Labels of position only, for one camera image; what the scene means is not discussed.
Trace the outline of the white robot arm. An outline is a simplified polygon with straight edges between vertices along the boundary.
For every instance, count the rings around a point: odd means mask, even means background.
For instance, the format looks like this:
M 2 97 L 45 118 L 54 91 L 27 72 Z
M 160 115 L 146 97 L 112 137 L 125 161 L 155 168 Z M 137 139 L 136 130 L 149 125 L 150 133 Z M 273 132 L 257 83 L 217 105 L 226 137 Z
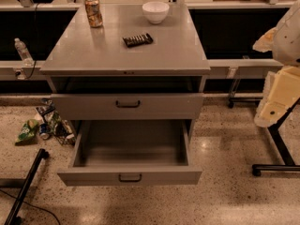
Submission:
M 300 0 L 252 46 L 261 53 L 271 51 L 273 59 L 283 67 L 267 73 L 263 98 L 256 110 L 257 126 L 273 126 L 300 98 Z

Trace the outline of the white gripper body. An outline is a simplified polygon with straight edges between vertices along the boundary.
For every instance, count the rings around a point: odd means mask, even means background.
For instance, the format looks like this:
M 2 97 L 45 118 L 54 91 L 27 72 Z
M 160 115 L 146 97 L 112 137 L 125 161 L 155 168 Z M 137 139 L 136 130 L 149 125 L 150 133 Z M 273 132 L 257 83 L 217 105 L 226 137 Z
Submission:
M 285 66 L 277 73 L 270 72 L 267 78 L 270 82 L 268 105 L 287 110 L 300 98 L 299 67 Z

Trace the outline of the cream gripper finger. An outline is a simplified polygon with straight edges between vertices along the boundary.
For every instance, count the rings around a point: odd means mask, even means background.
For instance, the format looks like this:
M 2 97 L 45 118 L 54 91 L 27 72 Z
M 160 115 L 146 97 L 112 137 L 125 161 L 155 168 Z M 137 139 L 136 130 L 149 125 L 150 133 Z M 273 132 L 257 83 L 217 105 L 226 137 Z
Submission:
M 272 50 L 274 44 L 274 35 L 276 33 L 276 27 L 271 28 L 265 34 L 263 34 L 252 46 L 254 51 L 260 53 L 266 53 Z
M 256 114 L 254 116 L 254 123 L 261 128 L 269 128 L 273 126 L 285 113 L 286 108 L 274 102 L 260 102 Z

